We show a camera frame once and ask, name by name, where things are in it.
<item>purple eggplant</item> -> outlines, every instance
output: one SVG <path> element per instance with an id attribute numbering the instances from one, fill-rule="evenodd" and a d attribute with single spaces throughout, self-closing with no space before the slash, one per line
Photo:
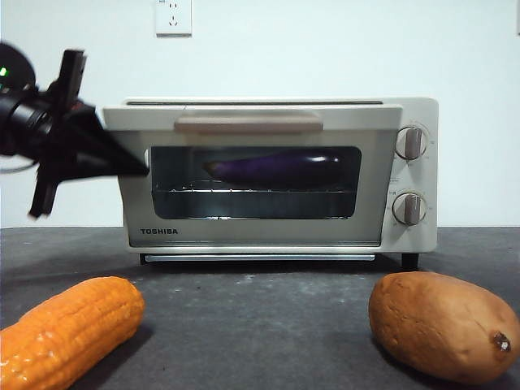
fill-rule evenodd
<path id="1" fill-rule="evenodd" d="M 338 183 L 343 158 L 333 149 L 288 149 L 256 158 L 205 162 L 211 177 L 263 189 L 307 189 Z"/>

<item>oven knob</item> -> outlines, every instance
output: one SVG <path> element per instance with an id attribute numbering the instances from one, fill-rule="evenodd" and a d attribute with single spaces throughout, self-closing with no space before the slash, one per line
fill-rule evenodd
<path id="1" fill-rule="evenodd" d="M 404 225 L 417 225 L 426 214 L 426 202 L 417 193 L 402 193 L 393 202 L 393 215 Z"/>
<path id="2" fill-rule="evenodd" d="M 421 128 L 408 126 L 397 133 L 396 152 L 405 160 L 415 160 L 426 150 L 426 134 Z"/>

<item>wall socket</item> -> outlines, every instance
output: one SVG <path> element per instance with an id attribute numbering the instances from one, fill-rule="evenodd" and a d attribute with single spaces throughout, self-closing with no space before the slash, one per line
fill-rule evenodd
<path id="1" fill-rule="evenodd" d="M 155 33 L 158 37 L 192 35 L 192 0 L 155 0 Z"/>

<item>oven door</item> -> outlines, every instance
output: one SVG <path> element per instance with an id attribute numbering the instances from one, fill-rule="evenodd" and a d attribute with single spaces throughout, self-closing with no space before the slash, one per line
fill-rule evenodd
<path id="1" fill-rule="evenodd" d="M 150 167 L 119 179 L 142 253 L 380 245 L 400 106 L 186 106 L 170 128 L 165 108 L 133 110 L 149 128 L 129 115 L 115 135 Z"/>

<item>oven window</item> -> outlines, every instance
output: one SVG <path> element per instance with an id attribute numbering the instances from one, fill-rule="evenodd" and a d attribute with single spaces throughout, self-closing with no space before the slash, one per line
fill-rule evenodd
<path id="1" fill-rule="evenodd" d="M 361 150 L 353 146 L 151 148 L 163 219 L 347 219 Z"/>

